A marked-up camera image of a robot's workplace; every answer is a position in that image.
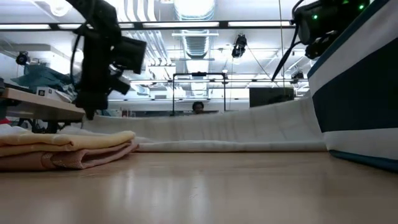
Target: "wooden table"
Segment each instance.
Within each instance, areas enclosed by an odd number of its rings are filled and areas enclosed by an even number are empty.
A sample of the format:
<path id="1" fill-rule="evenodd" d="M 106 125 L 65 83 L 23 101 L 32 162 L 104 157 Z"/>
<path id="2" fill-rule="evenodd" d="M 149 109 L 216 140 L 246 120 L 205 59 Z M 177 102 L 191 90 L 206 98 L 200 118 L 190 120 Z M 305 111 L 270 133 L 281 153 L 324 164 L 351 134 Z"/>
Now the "wooden table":
<path id="1" fill-rule="evenodd" d="M 71 103 L 49 99 L 24 91 L 6 88 L 0 98 L 20 101 L 17 106 L 7 107 L 7 116 L 42 120 L 80 120 L 84 110 Z"/>
<path id="2" fill-rule="evenodd" d="M 0 180 L 0 223 L 397 223 L 398 176 L 325 152 L 132 154 Z"/>

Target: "yellow towel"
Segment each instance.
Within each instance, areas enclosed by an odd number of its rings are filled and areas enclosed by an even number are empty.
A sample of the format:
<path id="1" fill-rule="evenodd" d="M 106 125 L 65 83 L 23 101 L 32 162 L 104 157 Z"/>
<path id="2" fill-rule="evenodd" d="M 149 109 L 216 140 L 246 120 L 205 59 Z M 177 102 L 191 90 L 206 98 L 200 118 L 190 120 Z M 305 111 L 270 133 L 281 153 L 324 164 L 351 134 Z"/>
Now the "yellow towel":
<path id="1" fill-rule="evenodd" d="M 104 136 L 77 136 L 69 134 L 34 134 L 22 132 L 0 136 L 0 156 L 18 155 L 37 151 L 77 151 L 113 147 L 134 139 L 132 131 Z"/>

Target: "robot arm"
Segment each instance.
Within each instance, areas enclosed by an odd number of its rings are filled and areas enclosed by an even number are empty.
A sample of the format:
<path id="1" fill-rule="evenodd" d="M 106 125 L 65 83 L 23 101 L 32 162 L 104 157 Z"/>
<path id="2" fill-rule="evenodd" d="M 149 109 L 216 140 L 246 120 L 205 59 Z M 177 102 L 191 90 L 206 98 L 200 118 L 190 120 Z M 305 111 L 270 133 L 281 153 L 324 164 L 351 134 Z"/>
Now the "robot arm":
<path id="1" fill-rule="evenodd" d="M 85 110 L 88 119 L 93 119 L 96 110 L 108 108 L 108 95 L 113 90 L 122 94 L 129 91 L 130 84 L 122 81 L 121 75 L 124 70 L 141 73 L 146 43 L 122 36 L 116 10 L 108 2 L 67 1 L 86 19 L 75 31 L 85 37 L 81 81 L 75 85 L 78 90 L 75 104 Z"/>

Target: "pink towel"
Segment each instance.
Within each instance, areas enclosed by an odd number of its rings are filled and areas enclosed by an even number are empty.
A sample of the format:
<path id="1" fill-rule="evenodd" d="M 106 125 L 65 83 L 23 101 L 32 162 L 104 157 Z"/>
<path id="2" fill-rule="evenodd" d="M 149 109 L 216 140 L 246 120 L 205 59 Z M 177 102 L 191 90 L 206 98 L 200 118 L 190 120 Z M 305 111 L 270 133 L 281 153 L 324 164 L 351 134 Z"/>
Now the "pink towel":
<path id="1" fill-rule="evenodd" d="M 54 169 L 87 169 L 107 164 L 135 151 L 134 141 L 103 149 L 72 152 L 30 152 L 0 157 L 0 171 L 41 171 Z"/>

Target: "white wall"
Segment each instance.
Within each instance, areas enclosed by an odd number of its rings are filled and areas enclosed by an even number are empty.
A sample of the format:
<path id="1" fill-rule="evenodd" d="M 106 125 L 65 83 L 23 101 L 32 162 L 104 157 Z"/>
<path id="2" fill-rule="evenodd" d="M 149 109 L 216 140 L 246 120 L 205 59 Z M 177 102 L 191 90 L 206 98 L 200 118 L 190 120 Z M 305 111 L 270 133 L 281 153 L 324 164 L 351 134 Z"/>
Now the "white wall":
<path id="1" fill-rule="evenodd" d="M 0 77 L 5 82 L 10 82 L 10 79 L 24 75 L 24 67 L 18 65 L 14 58 L 7 55 L 0 54 Z"/>
<path id="2" fill-rule="evenodd" d="M 191 111 L 194 101 L 179 101 L 175 104 L 175 110 Z M 205 105 L 205 110 L 224 111 L 223 100 L 202 101 Z M 133 110 L 133 111 L 171 111 L 173 110 L 172 101 L 110 101 L 109 109 L 118 110 Z M 249 100 L 227 100 L 227 110 L 247 110 L 249 109 Z"/>

